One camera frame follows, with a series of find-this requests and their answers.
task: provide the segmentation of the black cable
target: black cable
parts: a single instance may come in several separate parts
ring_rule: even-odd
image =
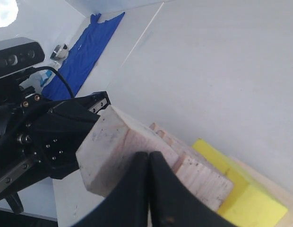
[[[32,70],[34,73],[38,72],[38,71],[42,71],[42,70],[50,70],[53,73],[55,73],[56,76],[58,76],[58,78],[62,81],[62,83],[66,86],[67,90],[70,93],[71,98],[75,98],[72,89],[70,88],[69,84],[67,83],[67,81],[64,79],[64,77],[54,68],[50,67],[50,66],[41,66],[38,68],[32,68],[30,69]]]

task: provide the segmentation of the yellow foam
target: yellow foam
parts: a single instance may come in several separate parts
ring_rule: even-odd
[[[288,209],[239,165],[198,139],[193,148],[233,183],[234,188],[218,213],[239,227],[274,227]]]

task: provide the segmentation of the blue cloth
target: blue cloth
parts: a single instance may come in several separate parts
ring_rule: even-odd
[[[65,78],[75,95],[104,51],[124,14],[122,13],[103,23],[97,22],[101,14],[91,15],[91,24],[84,30],[79,40],[69,51],[67,59],[63,62],[58,72]],[[57,76],[45,86],[42,95],[51,100],[70,98],[66,86]]]

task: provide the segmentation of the bright light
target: bright light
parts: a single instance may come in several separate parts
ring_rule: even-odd
[[[0,27],[7,27],[16,20],[18,7],[16,0],[0,0]]]

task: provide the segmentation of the screw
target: screw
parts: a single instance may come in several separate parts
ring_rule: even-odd
[[[5,183],[10,183],[10,182],[11,182],[11,178],[7,177],[6,180],[5,180]]]
[[[40,98],[38,95],[35,95],[35,96],[34,96],[34,100],[35,100],[35,101],[39,101],[40,99],[41,99],[41,98]]]
[[[23,107],[28,107],[29,106],[29,103],[27,101],[24,101],[23,102]]]

